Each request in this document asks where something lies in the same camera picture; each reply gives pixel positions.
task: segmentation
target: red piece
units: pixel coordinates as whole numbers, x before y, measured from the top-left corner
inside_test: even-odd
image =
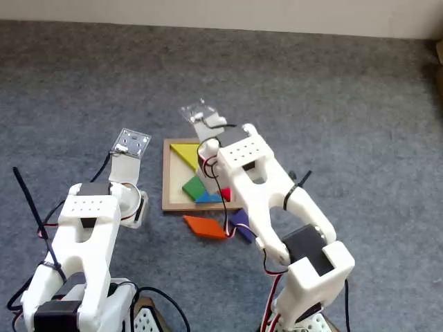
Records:
[[[221,190],[221,196],[224,198],[225,201],[230,202],[230,188],[224,188]]]
[[[200,237],[211,239],[226,239],[223,229],[214,219],[199,218],[197,216],[183,216],[191,230]]]

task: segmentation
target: puzzle piece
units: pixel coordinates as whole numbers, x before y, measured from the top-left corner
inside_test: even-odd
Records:
[[[222,203],[222,198],[218,194],[209,195],[205,190],[203,195],[195,200],[195,203]]]
[[[226,239],[222,227],[214,219],[199,218],[197,216],[183,216],[191,230],[200,237],[211,239]]]
[[[188,194],[193,201],[196,201],[206,192],[205,186],[198,176],[191,178],[181,189]]]
[[[232,216],[230,216],[229,221],[233,225],[243,223],[244,225],[249,226],[249,217],[243,209],[237,211]],[[249,243],[253,243],[255,237],[254,234],[252,234],[249,230],[244,227],[238,227],[237,231],[240,232],[241,235],[243,235],[245,240],[247,240]]]
[[[230,202],[230,188],[222,189],[221,197],[223,197],[225,201]]]
[[[195,143],[174,143],[171,148],[189,165],[196,170],[199,168],[199,161],[197,157],[198,144]]]

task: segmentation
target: blue triangle piece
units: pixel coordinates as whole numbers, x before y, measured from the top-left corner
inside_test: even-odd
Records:
[[[249,226],[249,217],[243,209],[230,216],[229,221],[233,225],[243,223],[244,225]],[[253,243],[255,237],[254,234],[252,234],[249,230],[244,227],[238,227],[237,231],[243,235],[245,240],[247,240],[249,243]]]
[[[218,194],[212,194],[209,195],[208,192],[205,190],[203,195],[201,195],[199,198],[195,200],[195,203],[221,203],[222,198]]]

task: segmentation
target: white wall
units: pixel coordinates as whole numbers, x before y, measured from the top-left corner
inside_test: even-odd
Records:
[[[0,0],[0,18],[437,38],[443,0]]]

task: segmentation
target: yellow triangle piece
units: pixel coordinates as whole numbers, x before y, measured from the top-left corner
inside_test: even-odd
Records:
[[[198,144],[195,143],[174,143],[171,148],[189,165],[196,170],[199,167],[197,158]]]

